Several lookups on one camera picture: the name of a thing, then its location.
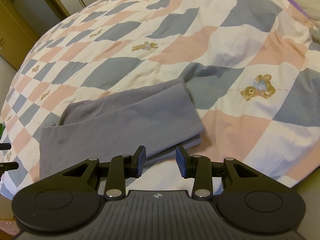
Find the grey-purple shirt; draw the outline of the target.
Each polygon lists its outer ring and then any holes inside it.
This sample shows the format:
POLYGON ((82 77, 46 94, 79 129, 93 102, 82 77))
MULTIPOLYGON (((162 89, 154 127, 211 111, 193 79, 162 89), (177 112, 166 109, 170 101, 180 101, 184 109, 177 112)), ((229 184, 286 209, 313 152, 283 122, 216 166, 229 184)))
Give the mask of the grey-purple shirt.
POLYGON ((133 154, 139 146, 154 163, 174 155, 176 145, 199 144, 203 131, 182 79, 71 103, 41 132, 40 178, 89 158, 107 162, 133 154))

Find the checkered teddy bear quilt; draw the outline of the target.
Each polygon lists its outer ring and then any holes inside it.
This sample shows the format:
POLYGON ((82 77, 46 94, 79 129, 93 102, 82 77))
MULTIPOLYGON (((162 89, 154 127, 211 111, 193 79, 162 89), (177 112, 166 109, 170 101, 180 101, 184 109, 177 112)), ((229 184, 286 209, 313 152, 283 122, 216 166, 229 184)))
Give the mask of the checkered teddy bear quilt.
POLYGON ((287 185, 319 167, 319 24, 288 0, 98 0, 31 48, 5 99, 8 199, 38 180, 41 130, 70 103, 181 77, 205 126, 191 153, 287 185))

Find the purple bed sheet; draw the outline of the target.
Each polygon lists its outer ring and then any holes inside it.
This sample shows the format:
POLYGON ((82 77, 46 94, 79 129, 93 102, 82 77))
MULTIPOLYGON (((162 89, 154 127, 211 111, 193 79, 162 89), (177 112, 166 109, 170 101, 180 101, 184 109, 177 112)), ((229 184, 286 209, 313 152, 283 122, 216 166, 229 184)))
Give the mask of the purple bed sheet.
POLYGON ((291 5, 293 5, 298 11, 300 11, 305 17, 309 18, 305 10, 297 3, 295 0, 288 0, 291 5))

